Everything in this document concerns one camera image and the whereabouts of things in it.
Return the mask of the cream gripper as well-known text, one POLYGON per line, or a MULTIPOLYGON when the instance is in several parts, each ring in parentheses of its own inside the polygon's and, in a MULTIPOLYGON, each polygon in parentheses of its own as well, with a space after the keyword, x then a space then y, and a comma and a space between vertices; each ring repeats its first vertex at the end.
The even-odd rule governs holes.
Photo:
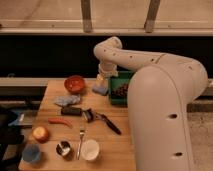
POLYGON ((117 66, 114 64, 99 64, 96 83, 98 87, 106 87, 111 76, 117 76, 117 66))

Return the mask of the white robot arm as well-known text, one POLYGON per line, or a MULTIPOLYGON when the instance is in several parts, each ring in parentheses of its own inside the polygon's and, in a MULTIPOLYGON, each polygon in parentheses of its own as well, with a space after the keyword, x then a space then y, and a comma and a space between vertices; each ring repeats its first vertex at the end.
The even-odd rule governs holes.
POLYGON ((194 171, 187 105, 208 85, 199 61, 170 53, 124 50, 111 37, 94 47, 99 73, 132 70, 127 95, 136 171, 194 171))

